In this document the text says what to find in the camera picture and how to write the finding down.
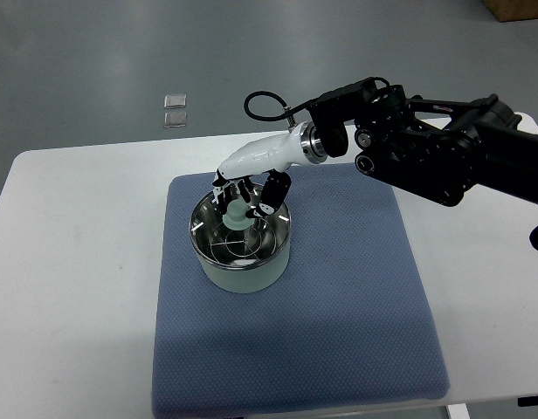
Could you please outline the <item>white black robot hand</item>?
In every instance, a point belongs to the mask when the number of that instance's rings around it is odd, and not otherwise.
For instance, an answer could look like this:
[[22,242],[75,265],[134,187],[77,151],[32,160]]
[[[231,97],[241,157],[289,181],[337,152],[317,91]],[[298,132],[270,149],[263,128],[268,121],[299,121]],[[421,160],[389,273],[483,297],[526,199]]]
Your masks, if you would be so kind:
[[291,186],[286,172],[292,165],[308,165],[314,157],[302,135],[310,125],[299,124],[292,132],[251,141],[226,158],[217,168],[213,180],[213,195],[220,211],[227,212],[235,189],[246,203],[251,201],[251,177],[267,173],[258,204],[246,211],[248,218],[274,214],[283,204]]

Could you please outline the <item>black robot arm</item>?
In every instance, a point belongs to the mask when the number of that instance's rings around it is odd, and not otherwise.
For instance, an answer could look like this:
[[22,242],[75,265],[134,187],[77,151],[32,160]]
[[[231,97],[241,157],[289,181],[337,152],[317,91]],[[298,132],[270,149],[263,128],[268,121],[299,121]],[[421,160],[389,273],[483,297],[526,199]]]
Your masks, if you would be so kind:
[[447,207],[481,185],[538,205],[538,134],[492,94],[471,102],[407,98],[400,85],[375,78],[310,100],[325,153],[348,151],[345,122],[355,123],[364,175]]

